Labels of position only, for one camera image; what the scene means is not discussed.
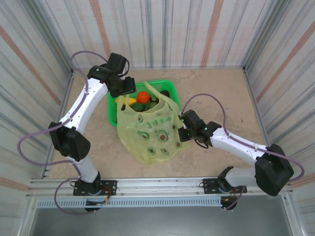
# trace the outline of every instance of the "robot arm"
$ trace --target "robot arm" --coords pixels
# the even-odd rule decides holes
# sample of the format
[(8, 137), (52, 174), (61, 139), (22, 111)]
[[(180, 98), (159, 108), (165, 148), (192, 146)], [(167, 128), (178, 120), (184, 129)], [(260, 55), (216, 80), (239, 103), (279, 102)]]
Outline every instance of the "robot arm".
[(125, 77), (126, 62), (126, 58), (112, 53), (106, 64), (92, 67), (87, 75), (88, 90), (83, 87), (77, 100), (59, 123), (52, 122), (49, 125), (49, 128), (52, 128), (68, 120), (81, 103), (82, 97), (87, 94), (75, 116), (65, 126), (51, 131), (50, 136), (54, 148), (79, 169), (82, 187), (89, 194), (99, 192), (100, 174), (88, 156), (91, 144), (83, 136), (84, 130), (95, 107), (107, 92), (110, 92), (112, 97), (135, 92), (134, 78)]
[(224, 149), (253, 166), (248, 169), (226, 168), (218, 177), (218, 184), (224, 192), (241, 185), (258, 186), (265, 193), (276, 196), (294, 174), (288, 160), (263, 152), (268, 150), (284, 155), (281, 147), (276, 144), (267, 147), (238, 137), (229, 131), (227, 135), (221, 125), (214, 122), (206, 125), (192, 110), (183, 113), (180, 119), (184, 123), (184, 127), (178, 130), (182, 142), (194, 139), (195, 142), (204, 144), (204, 148), (211, 146)]

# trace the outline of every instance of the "striped wall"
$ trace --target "striped wall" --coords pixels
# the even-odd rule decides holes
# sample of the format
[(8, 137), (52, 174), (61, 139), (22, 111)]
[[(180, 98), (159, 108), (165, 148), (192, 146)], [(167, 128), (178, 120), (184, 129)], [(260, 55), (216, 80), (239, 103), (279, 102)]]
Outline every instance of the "striped wall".
[[(124, 55), (133, 67), (241, 66), (275, 0), (39, 0), (67, 54)], [(90, 68), (101, 61), (81, 56)]]
[[(46, 129), (60, 111), (69, 69), (53, 53), (29, 5), (0, 1), (0, 235), (18, 230), (24, 198), (31, 178), (41, 177), (18, 155), (16, 144), (26, 134)], [(22, 145), (34, 161), (45, 162), (47, 135)]]
[(288, 1), (283, 9), (247, 70), (270, 142), (306, 169), (292, 185), (308, 234), (314, 236), (315, 0)]

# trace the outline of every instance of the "green tray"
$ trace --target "green tray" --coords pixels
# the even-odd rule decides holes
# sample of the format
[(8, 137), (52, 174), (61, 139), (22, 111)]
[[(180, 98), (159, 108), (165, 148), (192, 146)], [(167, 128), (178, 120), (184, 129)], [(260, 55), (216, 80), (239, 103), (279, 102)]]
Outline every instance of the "green tray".
[[(159, 92), (163, 90), (167, 90), (169, 92), (170, 98), (176, 102), (181, 108), (181, 105), (179, 104), (177, 92), (175, 85), (169, 81), (169, 80), (154, 80), (154, 81), (148, 81), (149, 85), (155, 87)], [(130, 97), (136, 98), (138, 93), (141, 91), (146, 91), (151, 96), (152, 93), (148, 90), (148, 88), (144, 85), (144, 82), (136, 83), (136, 89), (137, 91), (135, 93), (129, 94)], [(113, 98), (110, 93), (108, 93), (108, 120), (113, 126), (117, 126), (117, 104), (115, 103), (115, 99)]]

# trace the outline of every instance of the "plastic bag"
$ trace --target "plastic bag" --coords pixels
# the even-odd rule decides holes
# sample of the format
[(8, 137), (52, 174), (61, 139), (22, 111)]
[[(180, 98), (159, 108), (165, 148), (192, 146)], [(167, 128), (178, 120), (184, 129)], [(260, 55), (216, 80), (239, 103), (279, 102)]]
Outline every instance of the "plastic bag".
[(123, 97), (120, 96), (117, 102), (117, 131), (125, 148), (138, 161), (160, 163), (173, 158), (190, 144), (179, 139), (177, 129), (183, 123), (178, 119), (178, 105), (148, 83), (145, 82), (145, 85), (159, 103), (145, 112), (136, 112), (128, 105), (127, 95), (126, 108), (122, 111)]

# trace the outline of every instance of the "beige floor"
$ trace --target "beige floor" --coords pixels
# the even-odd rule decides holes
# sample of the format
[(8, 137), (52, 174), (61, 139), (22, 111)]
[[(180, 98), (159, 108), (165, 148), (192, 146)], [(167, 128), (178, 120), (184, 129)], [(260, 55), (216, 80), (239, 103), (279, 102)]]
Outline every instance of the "beige floor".
[[(137, 82), (169, 79), (177, 89), (183, 106), (197, 93), (210, 93), (223, 104), (227, 114), (229, 131), (257, 143), (263, 143), (252, 102), (241, 69), (187, 69), (187, 70), (133, 70), (129, 73)], [(83, 79), (77, 74), (71, 90), (68, 109), (83, 87)], [(205, 122), (222, 124), (222, 111), (209, 97), (195, 98), (188, 108), (194, 109)], [(122, 146), (115, 127), (107, 117), (107, 97), (96, 107), (85, 131), (91, 142), (90, 156), (102, 177), (196, 177), (216, 176), (227, 166), (248, 167), (240, 158), (224, 150), (210, 147), (203, 149), (192, 143), (189, 150), (178, 153), (162, 164), (139, 163)], [(55, 152), (53, 161), (64, 160)], [(53, 166), (50, 178), (76, 177), (69, 164)]]

